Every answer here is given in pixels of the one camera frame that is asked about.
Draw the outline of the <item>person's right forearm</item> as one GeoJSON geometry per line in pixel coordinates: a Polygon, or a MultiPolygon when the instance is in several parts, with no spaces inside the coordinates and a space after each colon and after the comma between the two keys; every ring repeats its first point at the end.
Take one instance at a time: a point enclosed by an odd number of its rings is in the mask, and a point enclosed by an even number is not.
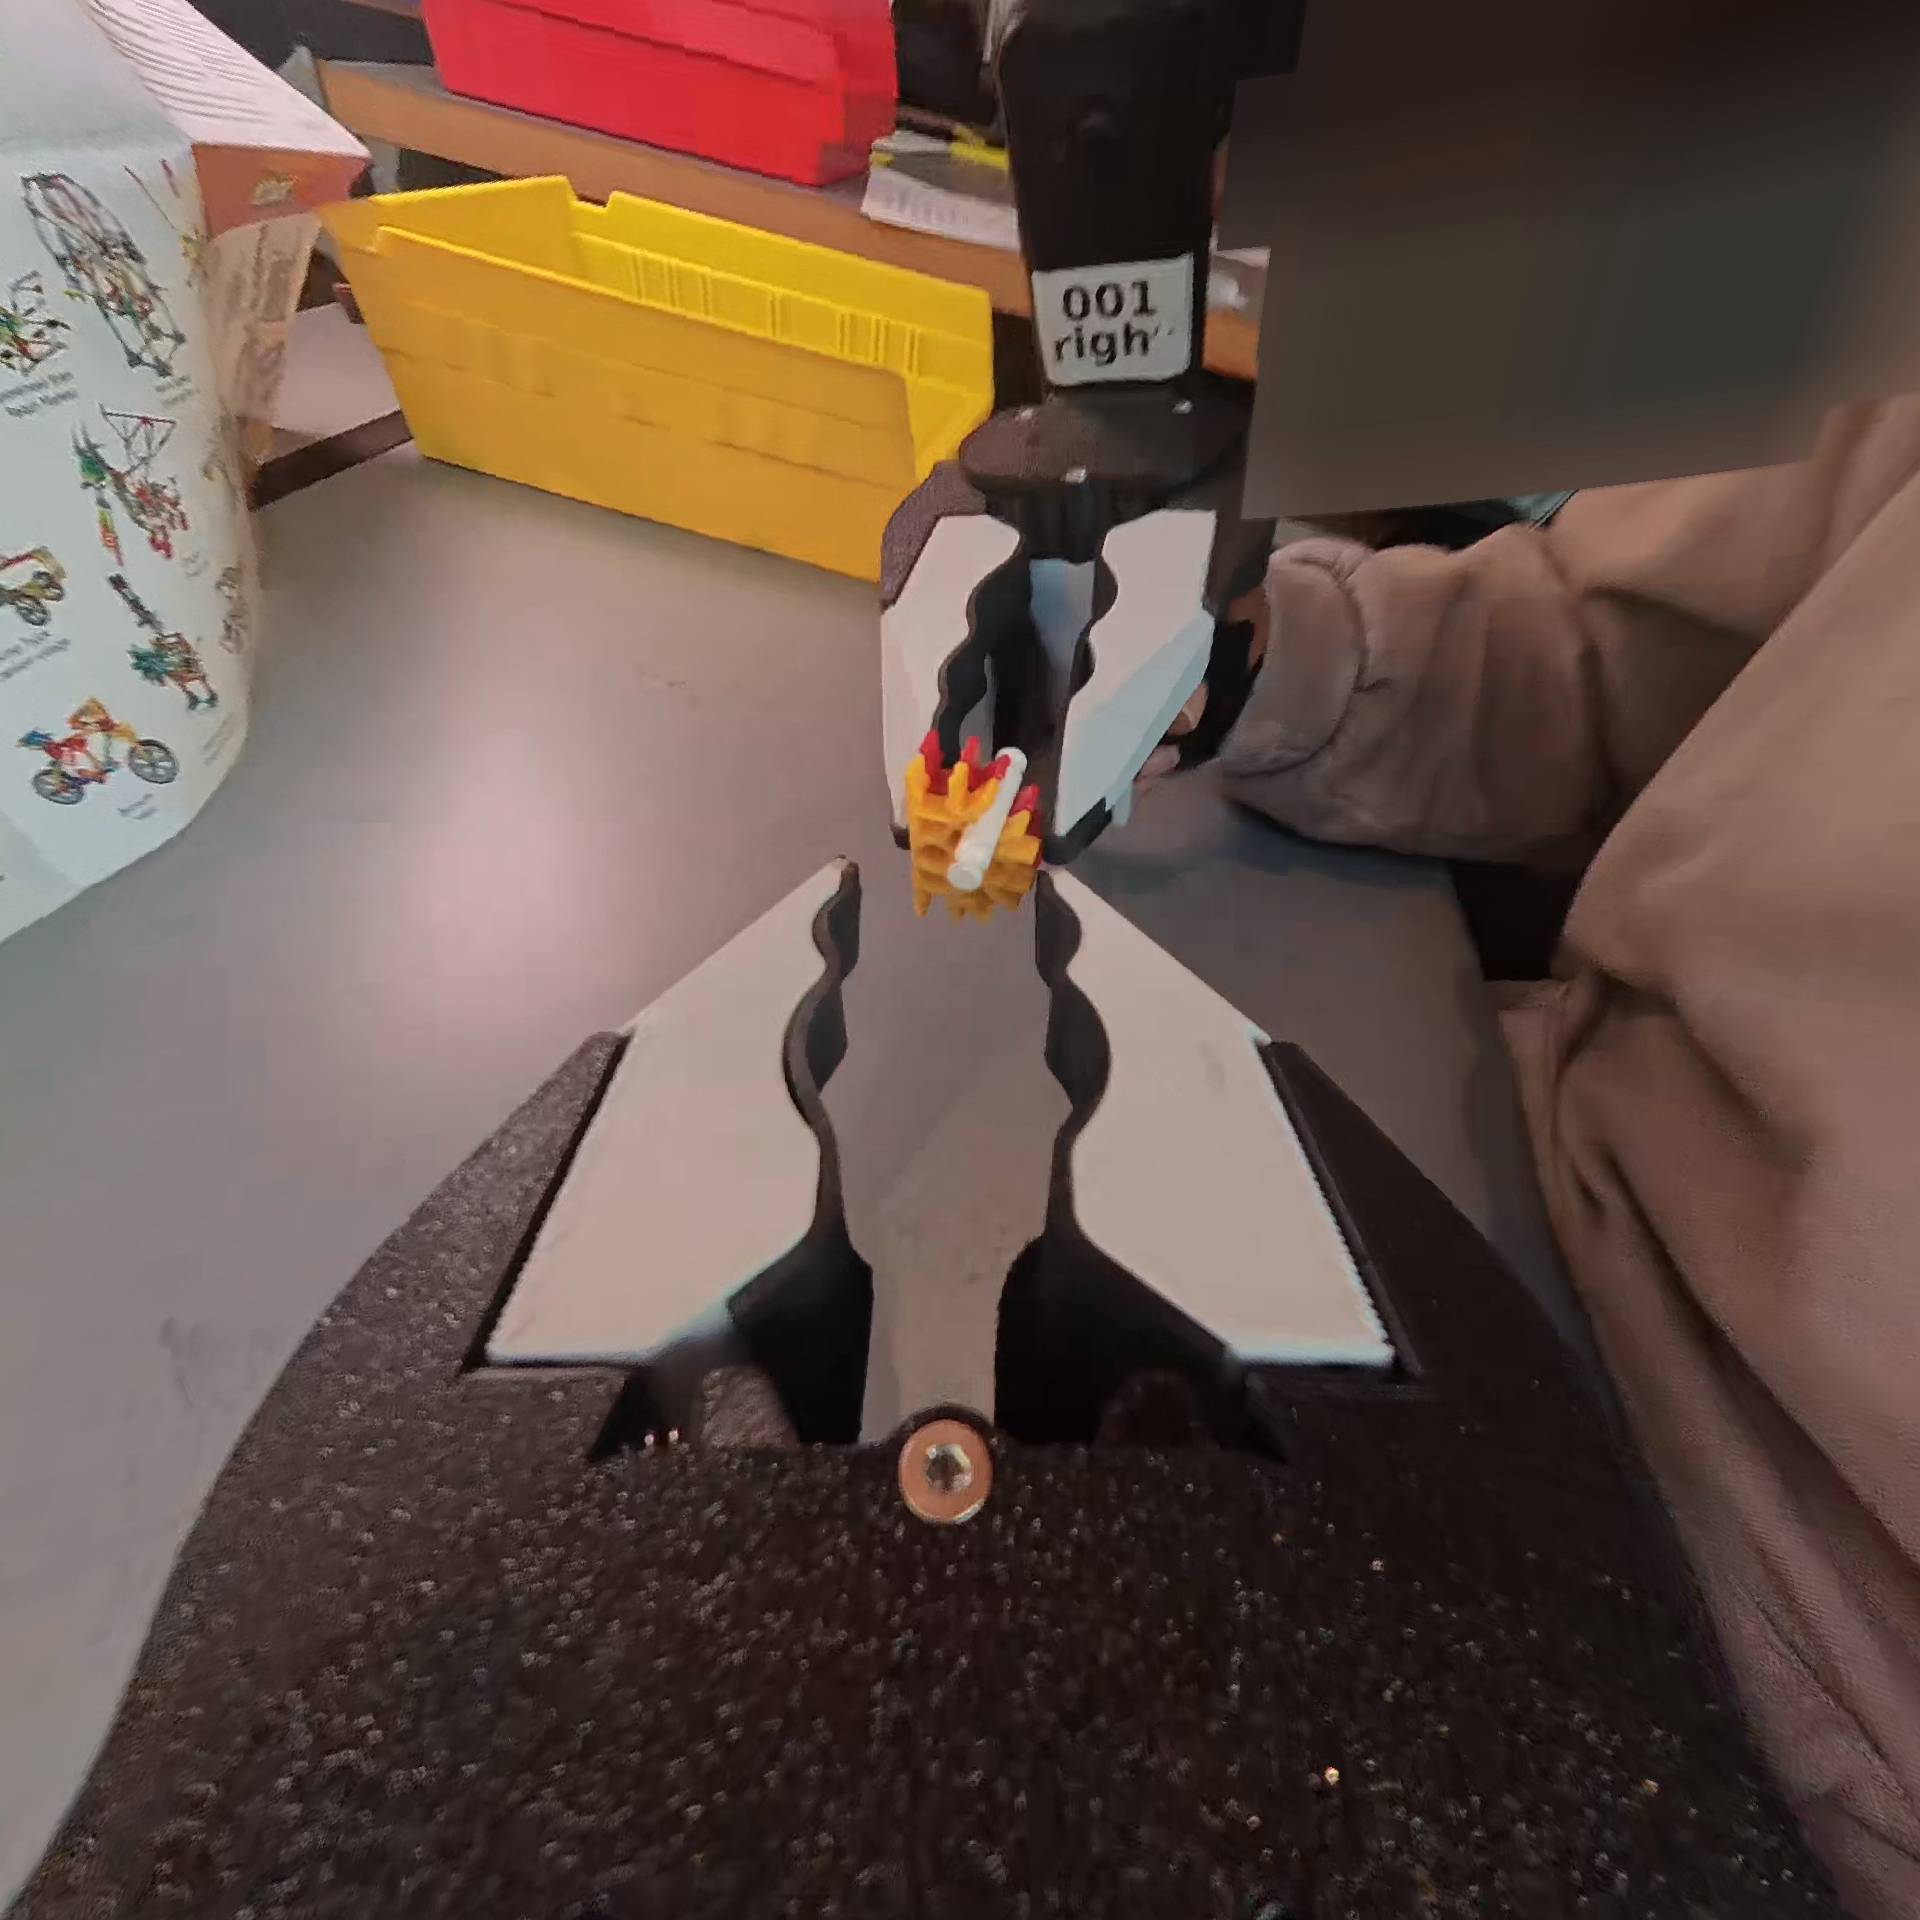
{"type": "Polygon", "coordinates": [[[1459,552],[1315,537],[1266,568],[1265,651],[1217,765],[1324,844],[1584,857],[1895,501],[1913,396],[1799,464],[1572,493],[1459,552]]]}

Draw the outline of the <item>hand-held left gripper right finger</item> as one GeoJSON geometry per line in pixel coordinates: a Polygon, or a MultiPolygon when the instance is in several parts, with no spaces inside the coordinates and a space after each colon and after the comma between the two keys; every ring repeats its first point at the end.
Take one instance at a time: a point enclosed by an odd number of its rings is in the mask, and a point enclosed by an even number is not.
{"type": "Polygon", "coordinates": [[[1280,1376],[1387,1383],[1394,1341],[1273,1040],[1067,874],[1035,890],[1035,953],[1067,1117],[1000,1296],[1000,1431],[1285,1445],[1280,1376]]]}

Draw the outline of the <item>printed instruction sheet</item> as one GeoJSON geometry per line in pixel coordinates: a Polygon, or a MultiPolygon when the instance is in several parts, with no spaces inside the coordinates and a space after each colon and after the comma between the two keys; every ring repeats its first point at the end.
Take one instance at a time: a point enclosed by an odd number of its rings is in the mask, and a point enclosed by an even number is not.
{"type": "Polygon", "coordinates": [[[3,5],[3,937],[180,835],[249,741],[247,484],[183,132],[85,5],[3,5]]]}

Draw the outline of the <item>red and yellow connector stack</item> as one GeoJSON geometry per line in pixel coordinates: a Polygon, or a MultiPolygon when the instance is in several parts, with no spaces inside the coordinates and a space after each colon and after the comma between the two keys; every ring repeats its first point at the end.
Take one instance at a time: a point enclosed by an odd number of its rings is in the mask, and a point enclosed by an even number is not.
{"type": "Polygon", "coordinates": [[[994,864],[983,888],[962,897],[949,888],[947,871],[962,831],[987,804],[992,763],[971,736],[956,760],[929,731],[903,770],[903,821],[916,915],[941,905],[951,921],[987,921],[1015,912],[1040,875],[1040,788],[1024,772],[1024,788],[1001,835],[994,864]]]}

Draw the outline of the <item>person's beige sweatshirt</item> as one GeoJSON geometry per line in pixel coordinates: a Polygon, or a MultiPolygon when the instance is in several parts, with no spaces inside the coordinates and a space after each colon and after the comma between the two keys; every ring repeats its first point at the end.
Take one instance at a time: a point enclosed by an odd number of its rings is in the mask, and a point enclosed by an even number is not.
{"type": "Polygon", "coordinates": [[[1784,1794],[1915,1915],[1915,484],[1613,827],[1512,1017],[1543,1191],[1784,1794]]]}

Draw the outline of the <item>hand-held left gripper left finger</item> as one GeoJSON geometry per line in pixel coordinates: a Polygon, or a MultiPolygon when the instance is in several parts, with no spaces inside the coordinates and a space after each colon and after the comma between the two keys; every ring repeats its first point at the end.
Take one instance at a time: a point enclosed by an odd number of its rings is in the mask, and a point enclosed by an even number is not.
{"type": "Polygon", "coordinates": [[[708,1375],[755,1369],[802,1445],[860,1441],[874,1271],[825,1107],[860,908],[831,859],[628,1021],[487,1309],[490,1372],[621,1376],[689,1433],[708,1375]]]}

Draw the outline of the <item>white plastic rod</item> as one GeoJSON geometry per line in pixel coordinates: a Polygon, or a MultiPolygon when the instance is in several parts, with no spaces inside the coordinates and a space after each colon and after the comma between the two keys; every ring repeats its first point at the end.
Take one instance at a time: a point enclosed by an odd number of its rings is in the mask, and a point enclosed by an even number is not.
{"type": "Polygon", "coordinates": [[[971,897],[983,888],[994,864],[1001,835],[1024,788],[1024,772],[1026,757],[1019,751],[1009,751],[992,763],[992,794],[987,804],[962,831],[951,852],[947,880],[956,893],[971,897]]]}

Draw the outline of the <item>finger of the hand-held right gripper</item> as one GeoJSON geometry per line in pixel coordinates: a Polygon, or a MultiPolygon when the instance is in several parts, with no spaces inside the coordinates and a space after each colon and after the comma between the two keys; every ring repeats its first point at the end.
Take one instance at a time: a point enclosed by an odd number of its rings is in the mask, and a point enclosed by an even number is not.
{"type": "Polygon", "coordinates": [[[1037,673],[1028,560],[994,517],[939,517],[881,613],[881,736],[892,801],[927,739],[945,762],[1024,745],[1037,673]]]}
{"type": "Polygon", "coordinates": [[[1213,509],[1113,525],[1097,553],[1089,675],[1067,698],[1047,804],[1047,864],[1067,867],[1132,808],[1133,781],[1209,663],[1213,509]]]}

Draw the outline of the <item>printed toy set box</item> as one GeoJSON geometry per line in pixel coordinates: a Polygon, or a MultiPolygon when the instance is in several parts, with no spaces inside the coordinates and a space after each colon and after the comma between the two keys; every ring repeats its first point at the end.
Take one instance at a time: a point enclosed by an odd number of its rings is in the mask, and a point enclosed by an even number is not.
{"type": "Polygon", "coordinates": [[[320,212],[368,172],[311,82],[291,77],[300,43],[280,5],[85,2],[191,148],[199,211],[180,187],[144,187],[177,226],[215,391],[255,474],[272,455],[320,212]]]}

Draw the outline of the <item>nested yellow plastic bins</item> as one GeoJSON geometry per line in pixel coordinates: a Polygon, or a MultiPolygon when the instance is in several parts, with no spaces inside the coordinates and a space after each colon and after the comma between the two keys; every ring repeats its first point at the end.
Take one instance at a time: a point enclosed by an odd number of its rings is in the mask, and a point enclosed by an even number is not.
{"type": "Polygon", "coordinates": [[[560,176],[323,211],[423,458],[876,584],[994,403],[949,279],[560,176]]]}

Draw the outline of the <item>person's right hand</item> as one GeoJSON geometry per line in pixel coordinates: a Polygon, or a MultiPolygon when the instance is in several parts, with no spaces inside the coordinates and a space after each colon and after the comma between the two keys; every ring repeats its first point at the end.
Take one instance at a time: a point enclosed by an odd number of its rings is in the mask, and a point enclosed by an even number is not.
{"type": "Polygon", "coordinates": [[[1133,778],[1137,792],[1146,792],[1153,785],[1187,772],[1212,757],[1212,748],[1204,739],[1200,745],[1194,745],[1194,741],[1202,735],[1207,712],[1209,683],[1202,679],[1185,706],[1170,717],[1162,743],[1146,757],[1133,778]]]}

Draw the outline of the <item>red plastic bin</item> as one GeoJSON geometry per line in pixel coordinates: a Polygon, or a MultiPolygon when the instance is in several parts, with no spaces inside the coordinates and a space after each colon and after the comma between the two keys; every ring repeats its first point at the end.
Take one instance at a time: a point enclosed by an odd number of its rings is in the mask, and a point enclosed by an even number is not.
{"type": "Polygon", "coordinates": [[[885,2],[423,2],[469,100],[796,186],[864,173],[896,131],[885,2]]]}

